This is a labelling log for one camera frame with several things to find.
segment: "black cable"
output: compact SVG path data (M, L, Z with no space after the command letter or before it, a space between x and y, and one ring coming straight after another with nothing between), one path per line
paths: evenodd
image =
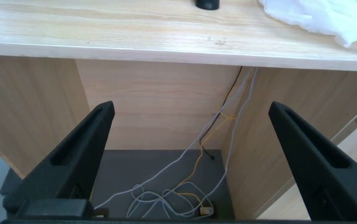
M243 66L241 66L241 68L239 69L239 72L238 72L238 74L237 74L237 76L235 78L235 81L234 81L233 85L231 86L231 88L228 90L228 93L226 95L226 98L224 99L224 102L223 102L222 106L226 103L228 96L230 95L231 91L233 90L233 88L234 88L234 86L236 84L236 81L238 80L239 75L242 72L242 68L243 68ZM213 123L211 124L211 126L206 130L206 132L203 134L203 136L199 139L199 145L201 145L202 149L205 151L206 154L208 154L210 159L215 159L215 157L210 155L209 152L202 146L202 139L206 136L206 134L208 134L208 132L210 131L211 127L213 127L213 125L215 125L215 123L216 123L216 121L217 121L219 116L220 116L220 112L217 114L217 116L216 116L215 120L213 121Z

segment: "wooden panel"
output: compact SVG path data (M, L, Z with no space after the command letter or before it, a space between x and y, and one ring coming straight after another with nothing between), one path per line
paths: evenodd
M351 133L338 147L357 162L357 130ZM257 219L309 220L310 217L299 188L294 185Z
M257 0L0 0L0 55L357 71L357 42L273 19Z
M293 108L332 138L357 114L357 72L261 68L236 131L228 183L238 219L256 218L292 178L268 117L272 101ZM228 152L230 138L222 148Z
M21 177L88 113L74 60L0 57L0 156Z
M107 149L186 149L218 111L239 71L232 66L182 63L77 60L76 64L90 108L114 102ZM228 124L206 148L221 147Z

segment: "white cloth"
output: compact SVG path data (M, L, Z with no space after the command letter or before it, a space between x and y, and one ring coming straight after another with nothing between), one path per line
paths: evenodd
M334 35L349 47L357 41L357 0L259 0L265 12L290 25Z

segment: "yellow cable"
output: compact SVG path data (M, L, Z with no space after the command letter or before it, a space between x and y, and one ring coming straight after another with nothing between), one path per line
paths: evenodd
M201 200L199 199L199 197L196 194L193 194L193 193L178 193L178 194L179 195L191 195L191 196L196 197L198 202L199 202L199 204L201 204L201 207L203 207Z
M217 127L215 128L209 135L208 137L206 137L206 139L201 143L200 145L200 150L201 150L201 154L199 155L196 163L195 163L195 166L192 170L192 173L191 175L189 175L186 179L184 179L183 181L181 181L179 184L177 184L177 186L179 185L182 185L184 182L186 182L188 179L190 179L194 174L195 172L197 171L197 167L198 167L198 163L199 163L199 160L202 158L203 156L203 149L202 149L202 146L204 145L204 143L206 143L207 140L209 140L210 137L212 137L212 135L215 133L215 131L217 129L219 129L222 125L224 125L228 120L231 120L231 119L236 119L236 115L231 115L231 116L228 116L227 114L225 114L224 112L220 111L220 114L222 114L224 117L226 117L226 119ZM202 203L201 203L201 200L199 199L198 196L196 196L195 194L192 194L192 193L178 193L180 195L191 195L191 196L194 196L197 198L197 200L199 201L199 203L201 204L201 207L203 207Z
M178 185L182 185L184 182L186 182L188 179L190 179L193 175L194 175L194 173L195 173L195 171L197 170L197 166L198 166L198 163L199 163L199 160L201 159L201 157L202 157L202 155L203 155L203 150L202 150L202 146L204 145L204 143L215 133L215 131L217 130L217 129L219 129L222 125L224 125L228 120L230 120L231 118L226 118L217 128L215 128L211 133L210 133L210 135L202 142L202 144L201 144L201 154L200 154L200 156L198 157L198 159L197 159L197 162L195 163L195 167L193 168L193 170L192 170L192 173L191 173L191 175L190 176L188 176L186 179L184 179L183 181L181 181L179 184L177 184L177 186Z

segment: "wooden desk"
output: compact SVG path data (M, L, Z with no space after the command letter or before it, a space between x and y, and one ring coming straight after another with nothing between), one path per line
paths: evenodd
M256 218L293 185L271 101L336 143L357 127L357 43L344 49L271 19L256 0L225 0L218 11L191 0L0 0L0 156L25 176L106 100L116 107L107 149L185 149L239 66L234 91L251 67L262 68L228 183L236 217ZM225 112L237 113L247 94ZM226 155L232 127L206 148Z

